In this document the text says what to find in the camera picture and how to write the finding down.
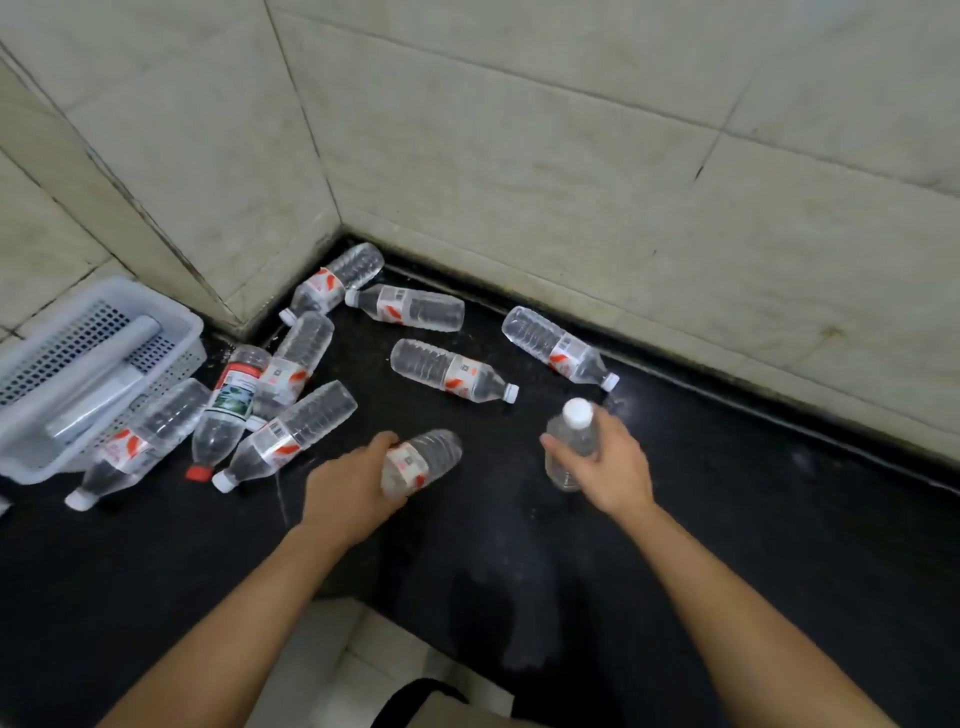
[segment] white tube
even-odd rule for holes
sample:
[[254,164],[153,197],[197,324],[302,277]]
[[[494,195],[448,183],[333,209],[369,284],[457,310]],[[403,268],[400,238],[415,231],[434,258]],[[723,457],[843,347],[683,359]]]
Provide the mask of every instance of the white tube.
[[52,412],[62,409],[78,392],[112,372],[135,349],[160,331],[149,316],[138,316],[83,356],[71,361],[36,389],[0,409],[0,452],[32,429],[43,425]]

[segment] hand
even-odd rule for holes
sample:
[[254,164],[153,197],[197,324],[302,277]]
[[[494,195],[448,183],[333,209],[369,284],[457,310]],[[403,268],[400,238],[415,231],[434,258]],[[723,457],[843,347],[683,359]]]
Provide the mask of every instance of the hand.
[[593,405],[593,420],[600,435],[594,457],[581,457],[547,434],[540,442],[573,473],[589,501],[623,525],[631,515],[655,505],[647,456],[627,427],[603,407]]
[[347,550],[389,519],[407,502],[380,490],[383,460],[396,441],[393,432],[381,432],[369,445],[327,460],[307,476],[301,529]]

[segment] person's left hand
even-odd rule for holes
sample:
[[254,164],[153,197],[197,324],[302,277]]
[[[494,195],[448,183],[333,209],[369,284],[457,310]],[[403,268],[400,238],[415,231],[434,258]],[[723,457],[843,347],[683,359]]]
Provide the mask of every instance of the person's left hand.
[[406,497],[387,497],[380,490],[383,460],[397,439],[393,432],[381,432],[369,445],[327,460],[307,476],[303,531],[347,550],[406,503]]

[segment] bottle label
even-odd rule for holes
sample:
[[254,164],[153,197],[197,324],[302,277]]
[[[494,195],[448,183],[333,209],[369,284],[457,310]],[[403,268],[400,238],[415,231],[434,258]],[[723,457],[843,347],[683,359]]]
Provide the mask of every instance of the bottle label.
[[321,313],[329,313],[340,305],[346,291],[340,279],[326,268],[321,268],[306,280],[305,290]]
[[128,429],[117,432],[100,447],[100,459],[127,475],[141,475],[160,458],[154,446]]
[[389,324],[407,324],[408,319],[403,305],[409,293],[409,288],[385,285],[376,299],[376,312],[380,321],[386,321]]
[[387,450],[387,459],[400,472],[406,484],[415,491],[426,485],[430,475],[430,467],[423,456],[410,443],[401,443],[393,449]]
[[260,376],[260,386],[274,393],[274,401],[289,407],[300,397],[310,374],[299,364],[274,357]]
[[469,400],[473,395],[473,387],[476,386],[477,377],[480,375],[482,368],[483,362],[467,359],[465,356],[457,354],[446,370],[444,389],[458,397]]
[[238,420],[246,420],[253,406],[253,395],[256,394],[260,375],[260,370],[251,364],[231,361],[220,375],[206,411],[222,412]]
[[557,342],[557,346],[555,346],[550,353],[550,360],[547,362],[547,365],[560,372],[566,378],[570,378],[573,376],[573,373],[577,371],[577,368],[589,350],[589,344],[581,341],[576,336],[565,333],[564,337]]
[[272,420],[251,436],[253,448],[278,471],[300,453],[300,446],[280,420]]

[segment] black floor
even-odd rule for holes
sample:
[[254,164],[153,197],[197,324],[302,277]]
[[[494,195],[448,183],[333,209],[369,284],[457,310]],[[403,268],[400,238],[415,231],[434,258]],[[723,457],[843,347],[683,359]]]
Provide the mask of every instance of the black floor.
[[[396,271],[382,280],[410,282]],[[514,348],[499,331],[502,313],[479,303],[457,334],[394,328],[343,307],[331,318],[337,332],[311,386],[339,378],[359,409],[279,482],[227,496],[188,483],[188,445],[87,514],[62,505],[76,477],[0,481],[15,501],[0,520],[0,722],[93,724],[297,521],[312,467],[379,429],[408,437],[449,427],[464,442],[460,465],[350,553],[325,592],[361,596],[516,694],[534,719],[723,725],[653,574],[609,520],[543,474],[547,419],[569,397],[604,393]],[[519,385],[516,404],[473,404],[395,375],[387,357],[404,336],[493,364]],[[658,501],[894,720],[958,724],[960,498],[829,440],[947,484],[956,476],[648,352],[585,338],[681,383],[608,360],[622,378],[606,404],[646,448]]]

